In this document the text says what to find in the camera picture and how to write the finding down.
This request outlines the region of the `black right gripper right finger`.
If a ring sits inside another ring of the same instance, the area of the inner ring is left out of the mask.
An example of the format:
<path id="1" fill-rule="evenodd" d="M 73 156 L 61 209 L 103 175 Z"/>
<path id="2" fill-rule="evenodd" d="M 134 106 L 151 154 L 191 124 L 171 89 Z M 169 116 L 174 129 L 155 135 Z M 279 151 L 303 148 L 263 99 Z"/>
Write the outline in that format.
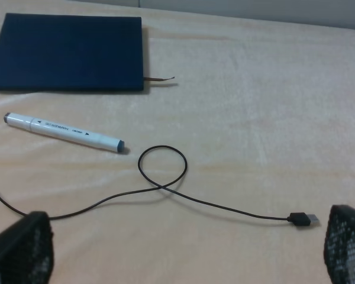
<path id="1" fill-rule="evenodd" d="M 355 283 L 355 209 L 348 205 L 331 207 L 324 262 L 332 283 Z"/>

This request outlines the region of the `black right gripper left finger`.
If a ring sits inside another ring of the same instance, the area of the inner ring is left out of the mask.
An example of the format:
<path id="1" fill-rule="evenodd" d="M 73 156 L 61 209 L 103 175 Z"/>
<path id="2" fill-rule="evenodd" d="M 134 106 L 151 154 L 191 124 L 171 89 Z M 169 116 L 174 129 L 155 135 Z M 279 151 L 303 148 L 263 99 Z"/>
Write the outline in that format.
<path id="1" fill-rule="evenodd" d="M 0 233 L 0 283 L 49 283 L 53 232 L 45 212 L 31 212 Z"/>

